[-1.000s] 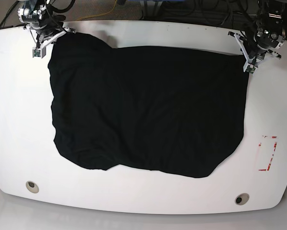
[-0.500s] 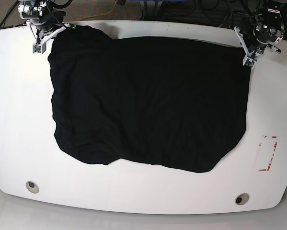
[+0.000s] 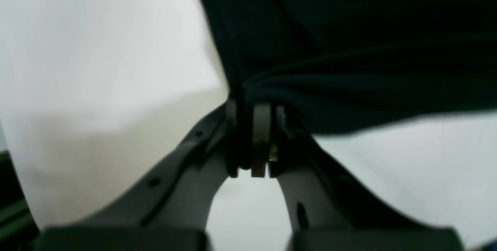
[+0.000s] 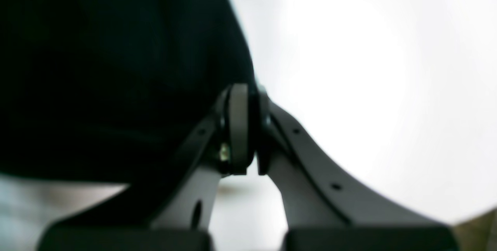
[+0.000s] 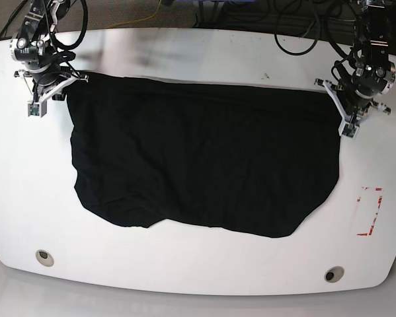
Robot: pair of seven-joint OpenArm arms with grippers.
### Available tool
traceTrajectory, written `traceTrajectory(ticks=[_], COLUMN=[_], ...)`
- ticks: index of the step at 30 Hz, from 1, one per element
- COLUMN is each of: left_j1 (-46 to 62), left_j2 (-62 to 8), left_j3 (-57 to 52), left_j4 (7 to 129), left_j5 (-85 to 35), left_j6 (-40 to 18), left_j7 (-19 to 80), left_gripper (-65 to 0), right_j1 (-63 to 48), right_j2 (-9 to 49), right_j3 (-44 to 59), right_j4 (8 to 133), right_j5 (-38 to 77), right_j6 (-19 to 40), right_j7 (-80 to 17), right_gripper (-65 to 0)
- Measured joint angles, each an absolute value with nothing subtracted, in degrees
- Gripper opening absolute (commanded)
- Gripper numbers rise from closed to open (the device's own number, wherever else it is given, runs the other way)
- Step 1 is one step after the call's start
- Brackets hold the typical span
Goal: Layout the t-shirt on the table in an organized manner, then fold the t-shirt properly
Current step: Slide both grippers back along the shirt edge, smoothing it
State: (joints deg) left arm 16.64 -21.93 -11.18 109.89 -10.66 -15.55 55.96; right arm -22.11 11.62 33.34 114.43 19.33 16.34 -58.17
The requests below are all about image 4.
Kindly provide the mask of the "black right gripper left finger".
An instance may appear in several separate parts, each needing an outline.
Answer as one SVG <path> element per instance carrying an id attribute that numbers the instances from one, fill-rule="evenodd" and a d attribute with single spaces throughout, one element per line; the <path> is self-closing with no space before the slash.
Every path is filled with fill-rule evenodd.
<path id="1" fill-rule="evenodd" d="M 224 90 L 165 164 L 118 195 L 53 224 L 40 251 L 211 251 L 208 227 L 221 178 L 251 163 L 250 93 Z"/>

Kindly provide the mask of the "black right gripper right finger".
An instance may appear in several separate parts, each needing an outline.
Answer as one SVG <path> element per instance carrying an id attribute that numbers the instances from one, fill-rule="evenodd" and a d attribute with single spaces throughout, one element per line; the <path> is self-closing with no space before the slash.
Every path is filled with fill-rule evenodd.
<path id="1" fill-rule="evenodd" d="M 281 251 L 457 251 L 450 228 L 399 205 L 336 164 L 259 87 L 260 175 L 277 186 L 287 219 Z"/>

